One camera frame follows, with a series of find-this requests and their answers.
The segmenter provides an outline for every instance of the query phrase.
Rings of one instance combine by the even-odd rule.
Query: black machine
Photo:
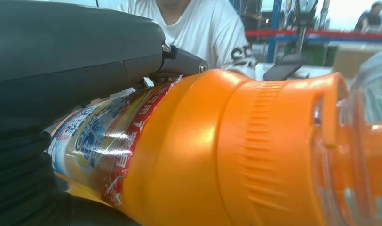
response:
[[[154,74],[188,76],[202,59],[165,43],[152,20],[72,4],[0,0],[0,226],[137,225],[59,191],[43,130]]]
[[[314,15],[316,13],[318,0],[307,1],[306,6],[301,4],[300,0],[296,0],[294,17],[290,25],[297,27],[298,41],[293,53],[284,56],[269,71],[263,75],[265,81],[287,80],[301,68],[307,61],[301,55],[306,31],[314,25]]]

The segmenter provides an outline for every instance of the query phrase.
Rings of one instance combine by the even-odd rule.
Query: clear plastic bottle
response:
[[[361,66],[338,108],[338,145],[323,151],[329,225],[382,226],[382,52]]]

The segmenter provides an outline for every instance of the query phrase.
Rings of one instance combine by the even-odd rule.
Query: metal screw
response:
[[[170,45],[167,45],[166,43],[164,43],[164,44],[162,45],[162,50],[163,50],[164,52],[170,53],[170,52],[172,51],[172,47],[171,47]]]
[[[205,72],[205,71],[207,71],[207,64],[205,62],[202,62],[199,65],[199,73],[202,73],[202,72]]]

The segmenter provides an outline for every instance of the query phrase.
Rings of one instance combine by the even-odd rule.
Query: bottle label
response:
[[[48,149],[54,170],[90,187],[107,203],[121,205],[122,180],[143,128],[174,84],[106,100],[67,117]]]

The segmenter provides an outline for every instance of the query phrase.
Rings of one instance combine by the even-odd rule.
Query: printed logo on shirt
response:
[[[231,58],[234,66],[244,66],[248,68],[256,67],[256,60],[252,56],[252,46],[237,47],[232,50]]]

